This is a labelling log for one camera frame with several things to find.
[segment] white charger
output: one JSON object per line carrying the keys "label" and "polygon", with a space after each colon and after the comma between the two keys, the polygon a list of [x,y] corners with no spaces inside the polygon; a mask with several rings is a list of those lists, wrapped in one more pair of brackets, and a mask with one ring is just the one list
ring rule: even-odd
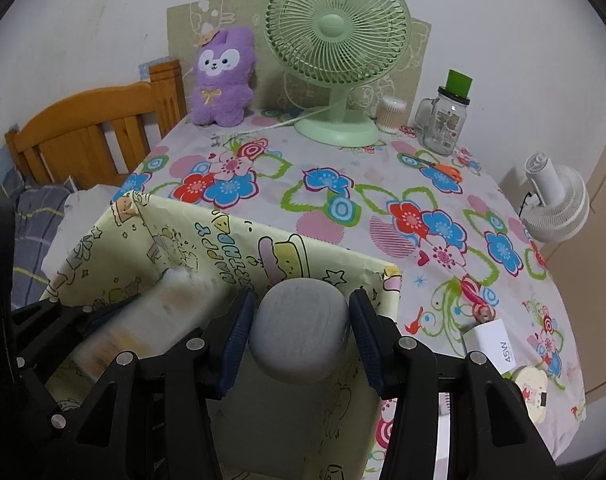
{"label": "white charger", "polygon": [[475,326],[463,334],[465,351],[483,352],[502,375],[516,368],[516,358],[502,319]]}

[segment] white wall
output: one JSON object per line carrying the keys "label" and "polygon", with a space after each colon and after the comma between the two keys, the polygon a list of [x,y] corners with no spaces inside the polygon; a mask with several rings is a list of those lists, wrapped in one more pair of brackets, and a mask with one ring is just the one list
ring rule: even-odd
{"label": "white wall", "polygon": [[[58,99],[135,81],[167,55],[165,10],[192,1],[17,0],[0,23],[0,146]],[[419,96],[450,68],[474,78],[464,144],[498,182],[539,148],[590,176],[606,142],[606,28],[586,0],[407,2],[432,23]]]}

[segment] gray soft object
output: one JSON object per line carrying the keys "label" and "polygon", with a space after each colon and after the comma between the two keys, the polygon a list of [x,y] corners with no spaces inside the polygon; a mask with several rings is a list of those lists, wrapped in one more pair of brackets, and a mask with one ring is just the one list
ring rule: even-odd
{"label": "gray soft object", "polygon": [[350,330],[345,298],[329,283],[284,280],[271,288],[254,317],[249,346],[270,377],[313,383],[336,368]]}

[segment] white pillow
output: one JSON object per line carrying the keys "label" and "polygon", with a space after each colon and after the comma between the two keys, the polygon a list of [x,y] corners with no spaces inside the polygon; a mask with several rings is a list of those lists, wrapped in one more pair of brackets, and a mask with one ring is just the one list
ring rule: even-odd
{"label": "white pillow", "polygon": [[110,207],[110,200],[119,190],[114,186],[94,186],[71,194],[65,201],[64,217],[48,253],[43,258],[41,270],[51,280],[79,240],[88,234],[96,221]]}

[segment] fan center hub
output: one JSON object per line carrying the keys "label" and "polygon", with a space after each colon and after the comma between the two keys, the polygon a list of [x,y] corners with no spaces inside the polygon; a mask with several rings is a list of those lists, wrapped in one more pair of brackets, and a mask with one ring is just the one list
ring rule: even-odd
{"label": "fan center hub", "polygon": [[328,38],[338,38],[345,32],[345,20],[333,12],[325,14],[318,20],[318,30]]}

